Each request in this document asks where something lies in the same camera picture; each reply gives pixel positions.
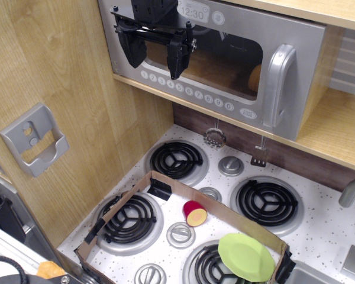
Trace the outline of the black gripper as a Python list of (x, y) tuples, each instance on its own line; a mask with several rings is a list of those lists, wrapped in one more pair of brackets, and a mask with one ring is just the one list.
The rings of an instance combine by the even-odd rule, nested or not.
[(147, 56), (145, 42), (167, 46), (167, 66), (172, 80), (188, 67), (190, 54), (196, 49), (195, 24), (178, 12), (178, 1), (125, 1), (115, 4), (115, 31), (133, 68)]

